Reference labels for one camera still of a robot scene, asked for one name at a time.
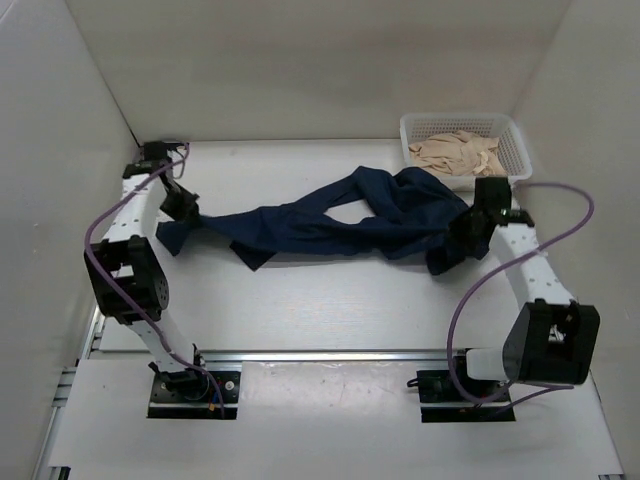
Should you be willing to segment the dark blue denim trousers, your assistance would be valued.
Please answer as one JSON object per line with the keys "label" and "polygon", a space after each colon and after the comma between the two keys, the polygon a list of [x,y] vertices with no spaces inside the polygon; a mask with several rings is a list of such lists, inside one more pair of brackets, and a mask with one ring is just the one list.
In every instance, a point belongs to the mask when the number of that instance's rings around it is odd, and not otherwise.
{"label": "dark blue denim trousers", "polygon": [[230,239],[231,249],[253,271],[277,253],[354,256],[379,251],[389,260],[422,253],[429,272],[439,275],[469,256],[447,232],[467,209],[459,196],[420,168],[392,175],[360,166],[295,202],[163,222],[156,237],[178,255],[191,233],[212,231]]}

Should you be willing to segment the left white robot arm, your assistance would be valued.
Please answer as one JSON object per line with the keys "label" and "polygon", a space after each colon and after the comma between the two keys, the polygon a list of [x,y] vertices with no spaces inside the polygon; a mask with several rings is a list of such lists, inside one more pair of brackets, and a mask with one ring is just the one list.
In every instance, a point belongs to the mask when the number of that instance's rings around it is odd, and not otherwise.
{"label": "left white robot arm", "polygon": [[185,220],[197,212],[198,196],[173,172],[188,155],[186,142],[142,145],[123,172],[121,199],[86,232],[84,260],[101,313],[145,344],[154,357],[150,368],[166,390],[199,401],[212,389],[206,362],[167,312],[169,284],[150,242],[160,213]]}

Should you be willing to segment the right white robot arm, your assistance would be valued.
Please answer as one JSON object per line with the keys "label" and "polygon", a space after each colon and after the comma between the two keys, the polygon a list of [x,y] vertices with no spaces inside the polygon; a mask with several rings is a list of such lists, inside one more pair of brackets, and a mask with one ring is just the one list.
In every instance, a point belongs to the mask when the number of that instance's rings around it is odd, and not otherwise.
{"label": "right white robot arm", "polygon": [[[456,242],[467,249],[481,244],[500,264],[464,294],[450,321],[446,340],[449,387],[460,399],[481,402],[486,382],[536,385],[549,391],[583,384],[589,374],[600,326],[592,305],[579,303],[563,286],[546,250],[584,227],[595,211],[592,196],[579,187],[553,182],[551,188],[572,192],[587,203],[584,217],[567,231],[539,242],[535,224],[525,210],[511,206],[511,188],[504,179],[479,179],[474,204],[451,225]],[[520,312],[504,343],[471,348],[459,365],[453,340],[464,307],[489,280],[505,274]]]}

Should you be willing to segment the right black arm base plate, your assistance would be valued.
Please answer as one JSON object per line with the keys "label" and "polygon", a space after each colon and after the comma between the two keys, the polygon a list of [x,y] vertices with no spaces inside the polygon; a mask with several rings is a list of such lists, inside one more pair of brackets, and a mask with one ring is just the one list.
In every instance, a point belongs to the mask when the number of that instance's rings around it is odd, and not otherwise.
{"label": "right black arm base plate", "polygon": [[421,422],[426,423],[482,423],[514,422],[516,420],[508,392],[494,402],[469,402],[455,388],[448,370],[418,370],[407,381],[409,390],[418,393]]}

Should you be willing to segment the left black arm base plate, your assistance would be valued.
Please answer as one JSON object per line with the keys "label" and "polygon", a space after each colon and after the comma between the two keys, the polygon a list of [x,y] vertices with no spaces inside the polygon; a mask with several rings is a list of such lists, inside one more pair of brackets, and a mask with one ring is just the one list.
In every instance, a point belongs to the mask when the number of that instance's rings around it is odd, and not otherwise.
{"label": "left black arm base plate", "polygon": [[195,372],[154,375],[147,417],[149,419],[235,420],[241,387],[240,371],[210,371],[210,379]]}

